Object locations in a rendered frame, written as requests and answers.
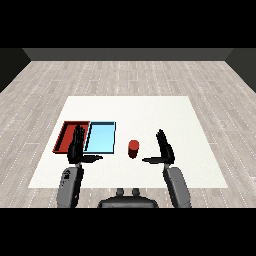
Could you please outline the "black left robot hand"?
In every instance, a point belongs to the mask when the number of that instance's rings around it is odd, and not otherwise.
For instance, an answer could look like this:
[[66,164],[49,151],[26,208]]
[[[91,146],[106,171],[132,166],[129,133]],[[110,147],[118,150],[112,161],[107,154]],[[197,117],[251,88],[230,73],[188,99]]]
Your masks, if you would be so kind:
[[74,129],[73,139],[68,147],[67,158],[70,164],[94,163],[102,159],[99,155],[83,155],[85,129],[77,125]]

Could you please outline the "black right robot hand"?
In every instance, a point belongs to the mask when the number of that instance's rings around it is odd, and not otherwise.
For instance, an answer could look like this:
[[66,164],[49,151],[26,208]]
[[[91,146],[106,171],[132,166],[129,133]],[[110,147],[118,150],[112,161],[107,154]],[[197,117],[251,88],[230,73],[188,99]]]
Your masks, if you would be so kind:
[[144,162],[148,162],[150,164],[173,164],[175,162],[175,155],[172,146],[168,143],[166,135],[162,129],[160,129],[157,134],[156,138],[158,141],[158,145],[160,148],[160,157],[150,157],[150,158],[144,158]]

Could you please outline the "red shallow open box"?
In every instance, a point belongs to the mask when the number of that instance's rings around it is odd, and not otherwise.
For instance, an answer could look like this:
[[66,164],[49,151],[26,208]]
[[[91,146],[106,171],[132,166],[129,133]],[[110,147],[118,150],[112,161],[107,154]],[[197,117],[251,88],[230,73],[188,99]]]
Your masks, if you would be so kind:
[[85,130],[84,134],[87,134],[89,124],[89,121],[65,121],[56,140],[53,153],[67,154],[68,147],[73,140],[73,134],[76,126],[79,125],[82,127]]

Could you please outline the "light blue shallow open box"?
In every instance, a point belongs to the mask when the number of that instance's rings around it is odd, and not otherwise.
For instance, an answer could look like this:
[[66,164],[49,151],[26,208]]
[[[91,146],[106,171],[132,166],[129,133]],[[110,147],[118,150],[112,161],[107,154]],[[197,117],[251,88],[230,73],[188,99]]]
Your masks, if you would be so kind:
[[83,152],[85,154],[113,154],[116,123],[114,121],[92,121]]

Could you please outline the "small red can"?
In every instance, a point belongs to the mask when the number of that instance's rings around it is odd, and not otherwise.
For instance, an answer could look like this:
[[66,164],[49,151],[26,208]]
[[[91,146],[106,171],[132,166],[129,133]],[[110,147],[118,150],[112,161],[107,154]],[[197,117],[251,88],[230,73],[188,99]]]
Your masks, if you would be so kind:
[[137,157],[139,150],[139,142],[137,140],[131,140],[128,144],[128,156],[132,159]]

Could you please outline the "dark grey robot body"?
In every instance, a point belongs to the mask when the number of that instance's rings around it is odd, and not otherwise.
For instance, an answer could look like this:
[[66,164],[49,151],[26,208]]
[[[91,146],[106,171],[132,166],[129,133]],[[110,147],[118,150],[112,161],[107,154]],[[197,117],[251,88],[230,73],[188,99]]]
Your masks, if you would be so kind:
[[138,188],[132,189],[131,196],[125,196],[124,189],[118,188],[116,195],[101,200],[98,208],[158,208],[158,204],[155,200],[142,197]]

